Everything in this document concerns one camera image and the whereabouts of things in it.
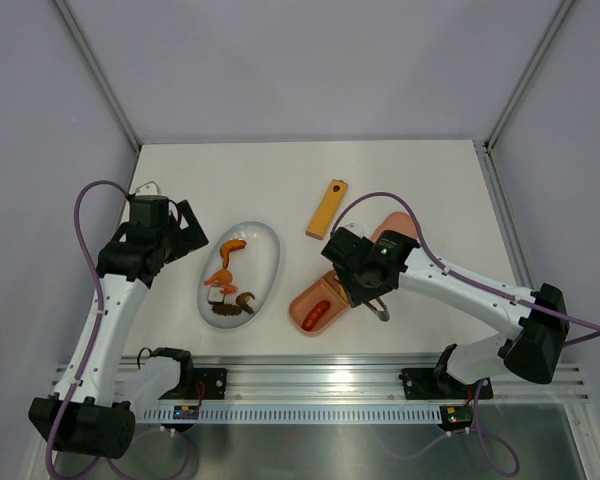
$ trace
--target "metal floor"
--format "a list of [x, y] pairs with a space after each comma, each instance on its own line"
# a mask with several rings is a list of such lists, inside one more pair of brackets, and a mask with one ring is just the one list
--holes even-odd
[[[481, 425], [517, 450], [518, 479], [585, 479], [566, 415], [559, 406], [480, 407]], [[142, 433], [146, 427], [139, 426]], [[475, 435], [439, 443], [404, 461], [441, 435], [432, 425], [197, 425], [187, 432], [192, 461], [179, 477], [196, 480], [501, 479], [486, 462]], [[492, 445], [506, 469], [508, 453]], [[163, 479], [178, 470], [184, 442], [166, 434], [143, 436], [116, 465], [140, 480]], [[85, 458], [61, 454], [61, 473], [77, 473]], [[118, 477], [101, 461], [87, 479]]]

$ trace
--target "toy food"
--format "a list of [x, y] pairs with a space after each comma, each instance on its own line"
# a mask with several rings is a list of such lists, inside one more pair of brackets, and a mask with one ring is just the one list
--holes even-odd
[[242, 250], [246, 246], [247, 242], [238, 238], [225, 242], [220, 247], [220, 256], [222, 257], [222, 268], [227, 268], [229, 266], [229, 254], [231, 252], [235, 252], [236, 250]]
[[320, 320], [322, 315], [327, 313], [327, 310], [330, 308], [331, 302], [329, 300], [322, 300], [319, 302], [311, 309], [309, 314], [304, 319], [304, 322], [302, 322], [302, 329], [308, 332], [311, 331], [311, 329], [316, 326], [316, 323], [318, 323], [318, 320]]
[[229, 270], [223, 268], [222, 270], [218, 270], [216, 273], [211, 275], [209, 280], [205, 280], [205, 285], [229, 285], [233, 281], [233, 275]]
[[224, 288], [220, 290], [220, 293], [223, 295], [231, 295], [232, 293], [236, 293], [238, 291], [238, 287], [233, 285], [224, 285]]
[[251, 308], [247, 302], [254, 298], [256, 298], [256, 297], [253, 296], [253, 293], [244, 292], [236, 297], [236, 303], [242, 310], [244, 310], [245, 312], [247, 312], [249, 314], [252, 314], [253, 308]]
[[342, 180], [331, 181], [305, 232], [309, 237], [318, 240], [324, 238], [348, 187]]
[[[375, 242], [385, 230], [394, 230], [412, 238], [418, 237], [413, 220], [409, 215], [403, 212], [395, 212], [389, 215], [382, 225], [376, 229], [374, 234], [370, 237], [370, 240]], [[321, 319], [318, 320], [318, 323], [308, 331], [303, 327], [307, 312], [321, 300], [329, 300], [331, 302], [331, 308], [329, 308], [329, 310], [323, 314]], [[299, 331], [304, 335], [314, 337], [322, 334], [345, 312], [349, 311], [350, 308], [347, 294], [336, 277], [335, 271], [331, 270], [293, 299], [289, 305], [289, 317], [293, 325], [296, 326]]]
[[211, 305], [211, 311], [223, 317], [237, 317], [242, 313], [242, 308], [231, 303], [214, 303]]
[[207, 295], [207, 301], [210, 304], [224, 302], [224, 293], [222, 290], [224, 287], [209, 287], [209, 295]]

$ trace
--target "white enclosure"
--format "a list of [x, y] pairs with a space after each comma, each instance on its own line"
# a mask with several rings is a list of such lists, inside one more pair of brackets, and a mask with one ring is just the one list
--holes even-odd
[[[191, 201], [212, 244], [242, 220], [275, 224], [279, 318], [326, 271], [304, 261], [322, 244], [300, 224], [340, 175], [345, 202], [409, 196], [441, 255], [503, 282], [555, 284], [571, 314], [600, 323], [600, 0], [1, 1], [0, 479], [29, 478], [28, 405], [49, 393], [89, 309], [72, 228], [82, 186], [155, 179]], [[233, 182], [242, 203], [214, 201], [209, 179]], [[82, 213], [92, 254], [122, 214], [118, 192], [99, 188]], [[359, 208], [368, 233], [398, 209]], [[287, 318], [273, 331], [259, 318], [239, 348], [238, 331], [179, 335], [195, 304], [170, 295], [195, 296], [205, 259], [161, 273], [125, 354], [149, 341], [198, 355], [438, 354], [491, 332], [433, 301], [393, 299], [427, 323], [380, 330], [356, 311], [357, 330], [295, 343]], [[182, 283], [184, 268], [195, 281]], [[152, 323], [168, 309], [171, 323]], [[582, 368], [600, 428], [600, 339], [564, 358]], [[584, 445], [600, 455], [598, 433]]]

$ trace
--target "black mount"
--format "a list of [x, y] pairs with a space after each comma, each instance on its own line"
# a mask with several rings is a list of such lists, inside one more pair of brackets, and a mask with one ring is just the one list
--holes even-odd
[[[169, 212], [175, 205], [176, 219]], [[182, 220], [187, 222], [181, 228]], [[142, 195], [129, 199], [129, 221], [118, 227], [113, 238], [100, 251], [96, 270], [125, 275], [130, 282], [140, 279], [147, 287], [162, 267], [209, 243], [189, 202], [175, 203], [160, 195]]]
[[[29, 420], [45, 440], [60, 410], [62, 400], [54, 397], [34, 398]], [[129, 402], [100, 407], [92, 402], [69, 402], [62, 416], [53, 449], [95, 457], [120, 458], [131, 445], [136, 417]]]
[[398, 288], [405, 261], [420, 244], [413, 238], [385, 230], [376, 243], [338, 228], [322, 250], [338, 274], [352, 307], [375, 300]]
[[[403, 368], [400, 380], [407, 400], [468, 400], [475, 394], [473, 385], [460, 383], [447, 373], [447, 362], [457, 345], [448, 346], [440, 355], [436, 366], [431, 368]], [[486, 379], [480, 390], [480, 399], [493, 398], [491, 380]]]
[[224, 400], [227, 385], [226, 368], [195, 367], [191, 353], [175, 348], [156, 348], [149, 357], [172, 358], [180, 363], [180, 382], [173, 390], [162, 395], [160, 400], [198, 400], [198, 382], [204, 384], [205, 400]]
[[[560, 289], [545, 283], [534, 296], [536, 305], [567, 313]], [[529, 318], [521, 318], [519, 323], [522, 332], [515, 340], [507, 340], [498, 356], [504, 359], [505, 367], [520, 378], [533, 383], [551, 383], [569, 333], [569, 322], [531, 310]]]

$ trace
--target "white table surface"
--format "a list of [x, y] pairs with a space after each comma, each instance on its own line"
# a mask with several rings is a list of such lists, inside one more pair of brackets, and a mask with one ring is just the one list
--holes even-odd
[[[349, 190], [341, 210], [376, 190], [410, 203], [440, 256], [483, 275], [513, 283], [478, 159], [470, 141], [366, 141], [146, 145], [133, 188], [155, 181], [175, 201], [188, 199], [210, 245], [167, 265], [153, 283], [125, 347], [168, 346], [194, 355], [325, 355], [439, 352], [493, 333], [462, 312], [405, 291], [384, 297], [391, 321], [364, 307], [349, 311], [322, 335], [306, 337], [289, 319], [291, 301], [330, 269], [324, 241], [305, 236], [307, 224], [333, 178]], [[367, 235], [400, 206], [370, 199], [345, 223]], [[218, 330], [198, 313], [196, 289], [217, 239], [245, 220], [270, 225], [280, 236], [282, 266], [267, 304], [245, 326]]]

